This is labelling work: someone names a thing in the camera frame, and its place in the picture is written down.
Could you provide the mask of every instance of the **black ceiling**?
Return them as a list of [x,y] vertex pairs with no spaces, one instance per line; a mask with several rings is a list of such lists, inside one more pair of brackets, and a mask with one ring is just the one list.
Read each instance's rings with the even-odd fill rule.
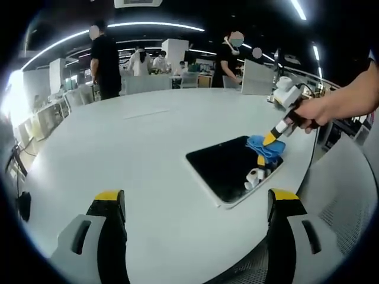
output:
[[[113,0],[53,0],[30,27],[29,50],[41,50],[49,44],[87,29],[95,20],[108,23],[161,21],[186,24],[205,29],[204,33],[161,26],[117,27],[109,30],[117,41],[141,38],[183,38],[194,49],[215,51],[223,33],[233,29],[244,33],[245,43],[260,47],[271,55],[280,47],[285,54],[298,57],[301,67],[317,74],[313,43],[320,52],[324,77],[340,85],[348,83],[368,54],[366,19],[374,10],[361,2],[348,0],[298,0],[306,14],[302,21],[291,0],[163,0],[160,7],[115,9]],[[58,56],[88,48],[87,35],[69,40],[48,51],[44,59],[30,65],[35,68]],[[123,44],[121,48],[134,47]],[[242,57],[251,50],[242,48]],[[23,64],[28,59],[18,59]]]

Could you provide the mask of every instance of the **white table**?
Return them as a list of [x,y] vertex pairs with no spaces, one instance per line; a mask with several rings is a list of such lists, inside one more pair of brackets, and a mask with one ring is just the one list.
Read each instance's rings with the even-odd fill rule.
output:
[[232,89],[157,91],[83,106],[52,133],[28,173],[26,229],[50,256],[57,235],[96,194],[123,189],[131,283],[204,283],[265,237],[268,189],[297,192],[316,134],[284,137],[282,168],[229,210],[215,206],[185,155],[264,135],[282,116],[266,96]]

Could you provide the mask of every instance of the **black t-shirt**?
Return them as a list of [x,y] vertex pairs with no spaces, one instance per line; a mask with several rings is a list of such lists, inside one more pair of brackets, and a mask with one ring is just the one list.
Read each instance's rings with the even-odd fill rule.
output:
[[121,90],[121,76],[116,43],[106,35],[101,35],[92,43],[91,57],[99,60],[96,79],[100,89],[109,92]]
[[221,61],[227,61],[229,69],[233,74],[236,74],[237,56],[232,55],[232,50],[227,44],[221,44],[216,55],[216,69],[212,81],[213,88],[223,88],[223,76],[227,76],[221,67]]

